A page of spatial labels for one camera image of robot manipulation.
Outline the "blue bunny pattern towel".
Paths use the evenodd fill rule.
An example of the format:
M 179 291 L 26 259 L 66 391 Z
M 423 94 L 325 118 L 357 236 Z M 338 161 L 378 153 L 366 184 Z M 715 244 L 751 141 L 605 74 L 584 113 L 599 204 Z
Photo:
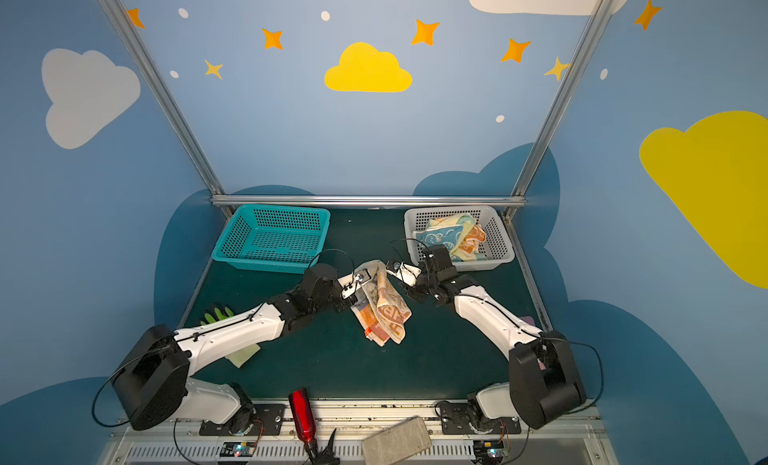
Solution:
M 469 228 L 465 225 L 438 226 L 423 231 L 415 231 L 413 238 L 428 247 L 442 245 L 448 250 L 452 261 L 460 261 L 455 252 L 468 232 Z

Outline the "cream RABBIT lettered towel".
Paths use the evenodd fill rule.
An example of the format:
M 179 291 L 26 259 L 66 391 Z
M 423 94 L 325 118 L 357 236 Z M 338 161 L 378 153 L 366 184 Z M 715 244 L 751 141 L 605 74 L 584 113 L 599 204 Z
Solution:
M 352 297 L 349 307 L 363 328 L 366 338 L 380 347 L 392 341 L 400 344 L 406 337 L 405 324 L 412 311 L 389 281 L 386 265 L 380 260 L 363 263 L 354 272 L 367 270 L 372 280 Z

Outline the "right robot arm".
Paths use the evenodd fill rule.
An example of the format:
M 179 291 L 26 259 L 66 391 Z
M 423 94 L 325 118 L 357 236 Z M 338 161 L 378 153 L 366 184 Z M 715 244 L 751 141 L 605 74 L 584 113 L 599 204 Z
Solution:
M 488 386 L 469 399 L 476 423 L 516 417 L 539 429 L 586 404 L 572 342 L 556 330 L 543 331 L 514 315 L 473 277 L 459 273 L 445 247 L 427 247 L 424 252 L 419 265 L 392 262 L 387 272 L 401 281 L 411 298 L 431 297 L 439 305 L 451 305 L 508 362 L 507 382 Z

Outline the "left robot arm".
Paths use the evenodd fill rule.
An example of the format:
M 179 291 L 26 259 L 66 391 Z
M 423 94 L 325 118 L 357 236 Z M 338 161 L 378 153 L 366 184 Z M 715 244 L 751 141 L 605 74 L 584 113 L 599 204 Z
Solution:
M 367 272 L 339 276 L 328 264 L 305 270 L 292 290 L 212 324 L 172 331 L 148 329 L 109 382 L 135 431 L 172 419 L 201 420 L 229 435 L 246 435 L 257 422 L 253 401 L 237 384 L 195 379 L 208 365 L 250 346 L 276 340 L 327 308 L 342 311 L 370 280 Z

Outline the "orange patterned towel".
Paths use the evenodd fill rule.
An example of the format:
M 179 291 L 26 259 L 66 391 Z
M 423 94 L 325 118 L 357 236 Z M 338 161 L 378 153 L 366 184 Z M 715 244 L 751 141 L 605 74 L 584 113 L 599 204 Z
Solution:
M 479 225 L 474 225 L 454 251 L 455 255 L 475 255 L 480 245 L 486 241 L 486 232 Z

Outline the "teal plastic basket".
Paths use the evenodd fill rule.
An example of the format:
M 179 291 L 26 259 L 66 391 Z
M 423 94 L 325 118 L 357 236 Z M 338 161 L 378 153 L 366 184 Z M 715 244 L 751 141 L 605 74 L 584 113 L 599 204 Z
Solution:
M 326 209 L 242 205 L 212 252 L 238 270 L 301 275 L 323 250 L 331 213 Z

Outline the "yellow-green towel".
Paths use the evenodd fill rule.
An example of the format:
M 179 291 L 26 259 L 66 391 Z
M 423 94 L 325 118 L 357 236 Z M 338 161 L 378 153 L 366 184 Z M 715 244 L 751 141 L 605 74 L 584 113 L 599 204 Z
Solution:
M 429 222 L 429 229 L 457 228 L 457 234 L 464 238 L 475 227 L 476 220 L 469 213 L 457 213 L 447 217 L 435 218 Z

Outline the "white plastic basket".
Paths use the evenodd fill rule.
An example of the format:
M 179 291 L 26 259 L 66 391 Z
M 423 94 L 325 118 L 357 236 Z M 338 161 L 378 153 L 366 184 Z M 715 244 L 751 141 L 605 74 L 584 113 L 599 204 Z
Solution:
M 447 217 L 457 213 L 469 213 L 476 225 L 486 232 L 486 241 L 480 245 L 475 255 L 457 255 L 460 261 L 452 261 L 461 272 L 490 271 L 499 265 L 514 260 L 514 250 L 505 227 L 498 213 L 489 206 L 452 206 L 413 208 L 404 215 L 404 228 L 411 261 L 416 264 L 424 258 L 424 246 L 413 238 L 415 231 L 429 229 L 429 222 L 435 218 Z

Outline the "yellow-green sticky paper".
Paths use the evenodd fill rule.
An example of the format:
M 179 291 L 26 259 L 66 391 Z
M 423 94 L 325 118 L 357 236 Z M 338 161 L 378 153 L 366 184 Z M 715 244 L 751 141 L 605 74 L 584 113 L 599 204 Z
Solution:
M 260 350 L 261 350 L 261 347 L 258 344 L 254 344 L 254 345 L 250 345 L 245 348 L 242 348 L 231 354 L 228 354 L 226 358 L 233 366 L 240 369 Z

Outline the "green rubber glove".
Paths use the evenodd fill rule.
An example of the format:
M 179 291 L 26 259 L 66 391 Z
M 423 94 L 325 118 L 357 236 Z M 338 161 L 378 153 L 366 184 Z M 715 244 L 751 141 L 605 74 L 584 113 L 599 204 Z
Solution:
M 234 312 L 227 306 L 223 308 L 214 307 L 212 310 L 205 311 L 199 320 L 201 326 L 214 324 L 223 320 L 227 320 L 234 316 Z

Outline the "red metal bottle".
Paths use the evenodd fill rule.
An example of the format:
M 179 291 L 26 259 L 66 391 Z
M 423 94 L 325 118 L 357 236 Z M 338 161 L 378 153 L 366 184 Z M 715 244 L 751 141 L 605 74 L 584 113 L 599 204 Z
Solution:
M 297 438 L 304 445 L 312 445 L 316 442 L 316 421 L 307 390 L 301 388 L 292 392 L 288 401 Z

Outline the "grey sponge block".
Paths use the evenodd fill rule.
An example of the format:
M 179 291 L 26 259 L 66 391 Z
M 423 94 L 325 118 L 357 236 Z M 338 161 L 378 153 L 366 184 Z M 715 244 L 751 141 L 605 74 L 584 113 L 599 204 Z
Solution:
M 431 435 L 421 417 L 413 417 L 361 442 L 367 465 L 398 464 L 432 446 Z

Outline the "black clamp tool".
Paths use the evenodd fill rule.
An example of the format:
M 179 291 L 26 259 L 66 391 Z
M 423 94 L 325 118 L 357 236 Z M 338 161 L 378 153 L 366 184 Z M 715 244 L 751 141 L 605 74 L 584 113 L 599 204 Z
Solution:
M 339 465 L 340 458 L 334 452 L 334 439 L 336 430 L 331 433 L 326 446 L 320 450 L 316 439 L 312 439 L 304 445 L 309 462 L 312 465 Z

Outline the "right green circuit board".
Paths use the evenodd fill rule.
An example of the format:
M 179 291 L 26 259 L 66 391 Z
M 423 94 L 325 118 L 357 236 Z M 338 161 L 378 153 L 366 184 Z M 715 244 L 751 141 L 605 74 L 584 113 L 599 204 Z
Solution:
M 472 445 L 472 463 L 479 465 L 498 465 L 505 459 L 505 448 L 502 441 L 476 440 Z

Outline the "green circuit board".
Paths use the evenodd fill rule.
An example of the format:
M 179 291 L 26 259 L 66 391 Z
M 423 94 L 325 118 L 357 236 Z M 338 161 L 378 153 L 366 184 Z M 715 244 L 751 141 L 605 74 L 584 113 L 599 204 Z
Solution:
M 224 442 L 219 457 L 220 458 L 250 458 L 255 454 L 255 442 Z
M 505 459 L 505 448 L 502 441 L 476 440 L 472 445 L 472 463 L 479 465 L 498 465 Z

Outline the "left green circuit board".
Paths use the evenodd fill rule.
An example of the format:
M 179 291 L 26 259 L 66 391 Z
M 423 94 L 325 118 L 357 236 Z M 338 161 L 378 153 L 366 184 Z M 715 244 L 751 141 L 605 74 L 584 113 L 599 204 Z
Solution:
M 220 458 L 250 458 L 255 454 L 255 442 L 224 442 L 219 457 Z

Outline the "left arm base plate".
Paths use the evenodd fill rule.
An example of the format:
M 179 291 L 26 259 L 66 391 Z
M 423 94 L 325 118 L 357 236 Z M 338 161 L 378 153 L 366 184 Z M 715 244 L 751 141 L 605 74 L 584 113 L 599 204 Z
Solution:
M 201 436 L 277 436 L 285 416 L 282 403 L 252 403 L 238 410 L 223 424 L 204 421 Z

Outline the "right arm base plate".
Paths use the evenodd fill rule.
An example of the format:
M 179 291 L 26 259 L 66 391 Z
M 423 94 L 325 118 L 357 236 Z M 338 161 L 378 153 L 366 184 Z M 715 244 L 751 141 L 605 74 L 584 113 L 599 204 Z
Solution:
M 517 417 L 486 417 L 474 402 L 440 401 L 435 407 L 444 435 L 519 435 L 522 428 Z

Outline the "right aluminium frame post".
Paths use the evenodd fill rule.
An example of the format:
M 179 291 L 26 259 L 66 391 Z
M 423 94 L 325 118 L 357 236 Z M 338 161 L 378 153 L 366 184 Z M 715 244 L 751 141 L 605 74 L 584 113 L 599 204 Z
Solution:
M 571 57 L 571 66 L 565 70 L 565 76 L 560 80 L 552 105 L 516 180 L 511 197 L 519 199 L 521 203 L 505 209 L 503 218 L 507 224 L 512 222 L 516 211 L 525 206 L 526 193 L 597 49 L 611 19 L 612 7 L 616 2 L 618 0 L 597 0 L 596 2 Z

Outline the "aluminium frame post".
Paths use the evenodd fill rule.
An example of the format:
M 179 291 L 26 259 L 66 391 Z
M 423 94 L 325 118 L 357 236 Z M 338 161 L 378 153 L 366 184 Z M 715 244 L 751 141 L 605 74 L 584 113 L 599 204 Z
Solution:
M 611 19 L 612 7 L 616 2 L 618 0 L 597 0 L 596 2 L 571 57 L 571 66 L 565 70 L 565 76 L 560 80 L 552 105 L 516 180 L 511 197 L 519 199 L 521 203 L 505 209 L 503 218 L 507 224 L 512 222 L 516 211 L 525 206 L 526 193 L 597 49 Z
M 187 120 L 183 116 L 170 87 L 166 84 L 148 47 L 141 38 L 138 28 L 129 17 L 122 0 L 97 0 L 109 19 L 126 50 L 141 72 L 148 87 L 169 121 L 181 145 L 191 159 L 198 174 L 211 193 L 212 199 L 226 192 L 216 176 Z

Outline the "left aluminium frame post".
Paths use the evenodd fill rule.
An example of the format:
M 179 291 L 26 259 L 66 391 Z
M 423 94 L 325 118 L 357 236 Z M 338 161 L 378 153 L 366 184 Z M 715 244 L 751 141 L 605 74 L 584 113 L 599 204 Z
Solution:
M 212 199 L 226 192 L 216 176 L 187 120 L 183 116 L 170 87 L 166 84 L 148 47 L 141 38 L 138 28 L 129 17 L 122 0 L 97 0 L 109 19 L 126 50 L 141 72 L 148 87 L 169 121 L 181 145 L 191 159 L 198 174 L 211 193 Z

